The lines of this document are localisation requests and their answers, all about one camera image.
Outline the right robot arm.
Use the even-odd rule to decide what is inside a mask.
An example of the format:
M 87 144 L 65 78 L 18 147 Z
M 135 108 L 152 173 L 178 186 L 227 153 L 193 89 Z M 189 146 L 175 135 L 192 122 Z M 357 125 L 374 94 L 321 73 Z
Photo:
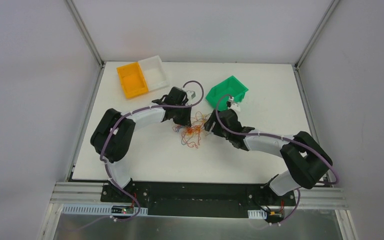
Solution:
M 305 131 L 295 135 L 275 135 L 241 125 L 232 109 L 214 110 L 204 129 L 225 138 L 235 148 L 258 151 L 283 159 L 287 170 L 274 176 L 263 187 L 264 200 L 276 205 L 292 190 L 312 189 L 329 170 L 333 162 L 314 138 Z

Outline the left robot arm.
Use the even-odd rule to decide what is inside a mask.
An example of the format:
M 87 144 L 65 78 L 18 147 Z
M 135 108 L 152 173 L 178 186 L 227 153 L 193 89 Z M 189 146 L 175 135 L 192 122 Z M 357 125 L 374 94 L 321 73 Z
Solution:
M 191 126 L 192 100 L 196 93 L 172 87 L 168 94 L 152 100 L 149 106 L 125 114 L 108 109 L 94 130 L 90 143 L 99 154 L 111 182 L 117 184 L 113 195 L 120 202 L 132 198 L 133 189 L 128 185 L 131 175 L 121 161 L 127 154 L 135 131 L 152 124 L 172 120 L 176 125 Z

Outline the green plastic bin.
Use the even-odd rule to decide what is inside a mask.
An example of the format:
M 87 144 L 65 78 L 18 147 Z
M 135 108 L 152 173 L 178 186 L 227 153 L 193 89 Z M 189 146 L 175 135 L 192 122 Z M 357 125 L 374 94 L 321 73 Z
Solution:
M 231 95 L 234 97 L 234 101 L 239 103 L 244 99 L 248 90 L 249 89 L 242 82 L 232 75 L 213 86 L 209 90 L 205 99 L 214 109 L 216 108 L 218 101 L 221 99 L 218 110 L 224 111 L 228 108 L 227 101 L 229 99 L 228 97 L 223 97 L 224 95 Z

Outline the white plastic bin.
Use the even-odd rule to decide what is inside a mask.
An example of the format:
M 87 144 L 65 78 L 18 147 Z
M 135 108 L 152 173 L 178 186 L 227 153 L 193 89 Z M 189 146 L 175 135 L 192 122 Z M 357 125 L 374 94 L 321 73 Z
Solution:
M 139 60 L 138 64 L 146 81 L 149 92 L 162 89 L 170 85 L 159 55 Z

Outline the orange plastic bin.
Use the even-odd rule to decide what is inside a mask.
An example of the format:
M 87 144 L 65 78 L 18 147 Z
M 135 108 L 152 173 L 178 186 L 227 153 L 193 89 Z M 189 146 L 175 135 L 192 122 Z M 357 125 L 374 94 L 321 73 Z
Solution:
M 138 62 L 120 66 L 116 70 L 127 99 L 132 99 L 149 92 L 147 82 Z

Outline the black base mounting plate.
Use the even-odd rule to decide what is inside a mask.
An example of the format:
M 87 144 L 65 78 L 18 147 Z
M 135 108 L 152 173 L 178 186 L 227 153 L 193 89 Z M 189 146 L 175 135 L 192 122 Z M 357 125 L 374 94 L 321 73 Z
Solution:
M 131 181 L 124 191 L 106 182 L 100 200 L 130 205 L 135 197 L 151 216 L 204 218 L 246 218 L 249 210 L 296 205 L 293 191 L 277 196 L 264 184 Z

